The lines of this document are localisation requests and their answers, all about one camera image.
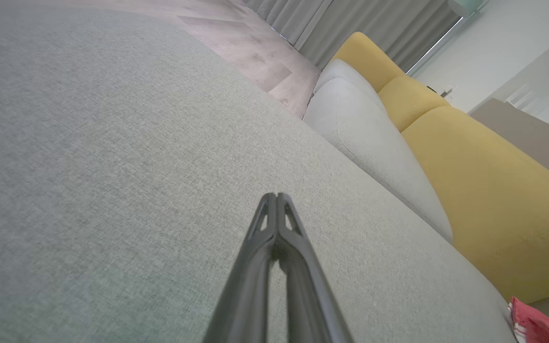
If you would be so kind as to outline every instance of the sofa cushion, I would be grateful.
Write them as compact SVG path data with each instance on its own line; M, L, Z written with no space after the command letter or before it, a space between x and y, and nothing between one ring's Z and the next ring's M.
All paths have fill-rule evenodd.
M0 7L0 342L201 342L266 192L356 342L515 342L455 248L182 29ZM269 342L285 293L273 268Z
M319 89L327 83L327 81L342 78L348 81L353 86L357 87L368 99L372 100L375 105L385 111L385 106L383 102L378 97L376 91L372 88L372 85L366 79L364 79L359 72L357 72L353 67L346 64L343 60L333 60L330 61L323 72L319 76L319 79L316 81L314 94L319 91Z
M357 87L341 78L328 81L303 120L452 241L446 213L408 145L387 113Z
M549 170L450 106L403 137L442 200L457 250L504 297L549 297Z
M450 106L435 91L406 75L391 80L378 95L399 132L428 111L440 106Z

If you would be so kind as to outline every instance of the wooden floor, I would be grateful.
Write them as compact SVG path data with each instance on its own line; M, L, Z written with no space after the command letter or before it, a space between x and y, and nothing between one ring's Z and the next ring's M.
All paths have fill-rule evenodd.
M301 118L320 70L242 0L22 0L164 19L196 37Z

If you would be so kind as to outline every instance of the sofa seam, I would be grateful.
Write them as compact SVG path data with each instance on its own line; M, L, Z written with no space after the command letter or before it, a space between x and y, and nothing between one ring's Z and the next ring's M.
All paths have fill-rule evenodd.
M425 111L423 114L419 115L418 117L416 117L414 120L412 120L412 122L410 124L408 124L402 131L399 131L399 134L403 133L407 128L410 127L410 125L414 124L417 120L421 119L423 117L423 115L426 115L427 113L429 113L430 111L433 111L434 109L438 109L440 107L452 107L450 104L447 104L447 105L442 105L442 106L437 106L437 107L434 107L428 111Z
M431 228L433 228L434 230L436 230L436 232L438 232L438 234L440 234L440 232L436 229L436 227L438 227L438 225L435 224L434 220L432 219L432 217L430 215L427 215L427 213L424 213L422 210L417 208L408 198L401 195L401 193L399 193L391 184L389 184L383 178L381 178L381 176L379 176L379 174L377 172L375 172L375 170L368 167L368 165L366 165L366 163L364 163L364 161L362 159L360 159L357 155L353 154L353 152L344 143L342 137L340 137L340 133L338 132L338 116L339 116L338 109L339 109L339 107L340 107L340 98L338 98L338 104L336 106L336 131L335 131L336 137L338 137L338 140L340 141L342 146L344 146L345 150L347 150L347 152L349 154L351 154L357 161L359 161L359 163L361 163L365 167L365 169L362 168L360 165L358 165L358 167L360 167L361 169L364 169L364 171L366 171L366 169L370 170L376 176L376 178L375 178L374 176L370 175L371 178L373 178L379 184L383 185L385 187L385 189L387 189L387 191L392 193L398 199L406 200L405 202L403 200L401 200L401 201L403 202L404 205L406 205L406 207L410 208L410 210L412 210L414 213L419 215L419 217L421 217L421 219L423 219L427 224L429 224L429 226L431 226Z

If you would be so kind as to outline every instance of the gray fabric upholstery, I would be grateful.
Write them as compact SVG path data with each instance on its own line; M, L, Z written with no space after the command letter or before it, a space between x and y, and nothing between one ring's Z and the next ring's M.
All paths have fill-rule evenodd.
M343 60L333 60L330 61L323 72L319 75L319 79L316 81L314 94L319 91L319 89L327 83L327 81L342 78L348 81L353 86L357 87L368 99L372 100L381 111L386 112L385 106L381 101L381 98L378 96L377 92L372 88L372 85L366 80L357 70L348 65Z
M408 144L387 112L357 87L342 78L328 81L303 120L452 242L444 208Z
M514 341L466 259L187 33L0 9L0 342L201 341L269 191L292 196L357 342Z

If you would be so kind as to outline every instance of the white cushion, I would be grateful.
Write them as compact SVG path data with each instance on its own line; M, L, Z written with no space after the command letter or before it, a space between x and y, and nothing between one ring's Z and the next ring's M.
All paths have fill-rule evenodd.
M370 85L368 80L366 80L357 70L343 60L333 60L326 65L325 69L323 69L323 72L319 76L319 79L316 81L313 93L316 94L316 92L319 91L319 89L323 87L327 81L336 78L342 78L348 81L350 84L357 87L357 89L368 97L368 99L372 100L372 102L374 102L374 104L376 104L380 109L386 111L381 98L379 98L378 94L373 89L372 85Z
M348 81L322 85L304 122L402 200L442 237L453 232L433 187L385 111Z

